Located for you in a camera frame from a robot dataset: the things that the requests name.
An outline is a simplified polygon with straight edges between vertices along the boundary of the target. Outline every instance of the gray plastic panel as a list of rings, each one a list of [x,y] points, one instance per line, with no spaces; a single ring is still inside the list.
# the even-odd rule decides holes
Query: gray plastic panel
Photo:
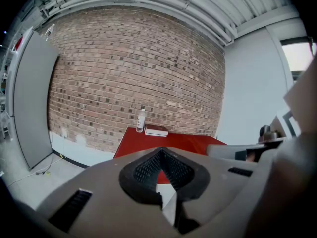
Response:
[[[31,168],[52,152],[47,99],[57,55],[57,49],[34,32],[18,66],[13,99],[15,128]]]

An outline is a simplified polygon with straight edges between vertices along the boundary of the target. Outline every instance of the brick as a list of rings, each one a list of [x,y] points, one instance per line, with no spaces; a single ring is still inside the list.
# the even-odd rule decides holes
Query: brick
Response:
[[[73,142],[81,134],[89,147],[115,152],[145,108],[151,124],[214,136],[225,64],[212,40],[142,8],[82,10],[54,23],[61,55],[49,92],[51,131],[66,128]]]

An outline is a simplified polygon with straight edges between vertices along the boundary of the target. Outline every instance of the gray floor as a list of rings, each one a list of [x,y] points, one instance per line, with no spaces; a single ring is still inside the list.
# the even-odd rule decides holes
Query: gray floor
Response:
[[[50,164],[52,155],[49,155],[29,171],[16,142],[10,141],[8,138],[3,139],[2,136],[0,138],[0,172],[4,172],[2,178],[7,186]],[[59,156],[53,154],[53,162],[59,159]],[[36,209],[52,191],[83,170],[83,168],[62,159],[50,167],[49,174],[26,177],[9,186],[9,191],[15,199]]]

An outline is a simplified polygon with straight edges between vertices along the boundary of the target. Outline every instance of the bottle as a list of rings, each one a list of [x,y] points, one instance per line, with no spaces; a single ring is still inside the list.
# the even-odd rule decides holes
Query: bottle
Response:
[[[48,28],[48,30],[46,31],[46,33],[45,33],[45,40],[46,41],[48,40],[49,36],[51,35],[51,33],[52,33],[53,29],[54,29],[54,26],[55,26],[55,24],[51,25]]]
[[[143,131],[144,121],[145,121],[145,109],[141,109],[141,112],[139,113],[139,116],[138,116],[138,124],[136,128],[136,131],[138,133],[141,133]]]

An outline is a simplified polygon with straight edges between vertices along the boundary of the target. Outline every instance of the red tabletop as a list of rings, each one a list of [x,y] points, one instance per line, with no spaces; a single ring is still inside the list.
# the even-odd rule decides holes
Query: red tabletop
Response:
[[[160,146],[176,147],[185,151],[206,155],[206,148],[210,144],[225,145],[221,141],[210,136],[176,133],[168,133],[167,137],[146,136],[144,131],[142,133],[137,133],[135,128],[129,127],[123,136],[114,158]],[[157,183],[169,184],[163,171],[158,176]]]

